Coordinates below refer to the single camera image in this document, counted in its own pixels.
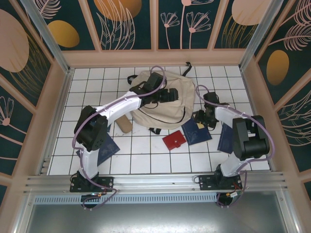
backpack strap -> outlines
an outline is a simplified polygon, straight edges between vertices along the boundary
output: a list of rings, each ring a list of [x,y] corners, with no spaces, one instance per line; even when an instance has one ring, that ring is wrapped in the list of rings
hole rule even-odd
[[[138,75],[136,75],[136,74],[134,74],[134,75],[131,75],[131,76],[128,76],[127,77],[127,83],[128,84],[132,84],[132,80],[134,79],[134,78],[136,78]]]
[[[149,130],[153,133],[155,133],[156,135],[160,135],[161,129],[154,129],[154,128],[149,128]]]
[[[192,68],[192,65],[191,65],[190,62],[186,62],[186,66],[189,67],[189,68],[182,74],[182,76],[184,76],[184,77],[189,73],[189,71]]]

navy blue notebook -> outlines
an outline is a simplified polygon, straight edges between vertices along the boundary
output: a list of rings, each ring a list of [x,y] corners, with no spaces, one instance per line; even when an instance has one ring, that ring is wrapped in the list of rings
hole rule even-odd
[[[233,130],[226,124],[223,124],[222,133],[220,134],[219,144],[217,150],[231,154]]]
[[[107,159],[109,159],[112,155],[117,153],[119,150],[120,148],[112,140],[109,134],[107,134],[105,143],[102,145],[102,147],[98,151],[97,166],[105,162]]]
[[[212,139],[207,128],[205,127],[203,129],[199,129],[193,117],[183,124],[181,128],[185,133],[185,137],[189,145],[194,145]]]

vent grille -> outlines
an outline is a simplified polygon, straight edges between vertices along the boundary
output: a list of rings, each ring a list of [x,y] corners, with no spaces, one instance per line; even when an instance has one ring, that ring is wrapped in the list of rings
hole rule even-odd
[[[101,203],[109,196],[87,201],[87,203]],[[204,194],[144,194],[144,195],[116,195],[107,204],[137,204],[137,203],[187,203],[187,202],[215,202],[216,193]],[[81,204],[81,196],[36,196],[35,204]]]

flower illustration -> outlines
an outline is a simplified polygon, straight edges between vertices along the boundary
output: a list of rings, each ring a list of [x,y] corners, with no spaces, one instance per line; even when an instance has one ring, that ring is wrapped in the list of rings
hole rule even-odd
[[[199,1],[199,0],[181,0],[181,3],[184,6],[190,6],[190,5],[202,5],[202,4],[208,4],[213,2],[214,0],[203,0],[203,1]]]
[[[208,18],[208,13],[197,13],[195,17],[193,17],[193,12],[187,13],[187,24],[190,32],[189,39],[189,49],[191,49],[191,36],[192,33],[203,32],[210,29],[210,23]]]
[[[24,133],[26,134],[26,132],[24,132],[23,130],[20,130],[16,127],[14,127],[13,125],[11,125],[11,116],[12,116],[12,112],[13,112],[13,108],[14,108],[14,100],[12,100],[11,98],[8,98],[7,101],[5,101],[5,98],[3,96],[0,97],[0,126],[10,126],[11,128],[21,132],[21,133]],[[12,138],[9,138],[3,134],[0,134],[0,137],[8,140],[8,141],[11,141],[11,142],[14,142],[18,145],[23,145],[23,143],[21,142],[18,142]]]
[[[8,126],[13,112],[14,100],[8,98],[7,103],[3,96],[0,97],[0,125]]]
[[[214,0],[181,0],[183,4],[183,12],[181,13],[181,26],[180,26],[180,49],[183,49],[183,22],[184,22],[184,14],[185,7],[190,5],[203,5],[213,2]]]
[[[176,12],[175,13],[168,13],[167,15],[166,15],[166,13],[162,13],[161,14],[161,20],[162,20],[164,27],[165,27],[167,45],[169,46],[169,49],[171,49],[169,37],[167,34],[167,28],[178,26],[180,24],[180,22],[178,20]]]

